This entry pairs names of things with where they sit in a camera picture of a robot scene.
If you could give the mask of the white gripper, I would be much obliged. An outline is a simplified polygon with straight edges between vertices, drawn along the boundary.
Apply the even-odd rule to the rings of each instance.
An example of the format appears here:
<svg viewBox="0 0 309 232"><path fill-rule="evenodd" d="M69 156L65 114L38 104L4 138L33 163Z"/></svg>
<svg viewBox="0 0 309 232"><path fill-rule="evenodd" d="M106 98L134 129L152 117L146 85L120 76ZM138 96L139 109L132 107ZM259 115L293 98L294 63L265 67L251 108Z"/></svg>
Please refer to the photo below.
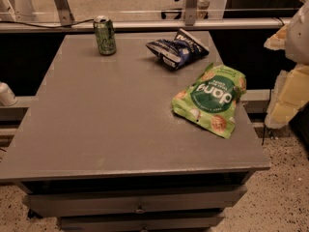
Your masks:
<svg viewBox="0 0 309 232"><path fill-rule="evenodd" d="M271 129L287 126L297 112L309 102L309 1L293 16L289 25L282 26L264 43L270 50L284 50L296 63L277 76L267 108L265 124Z"/></svg>

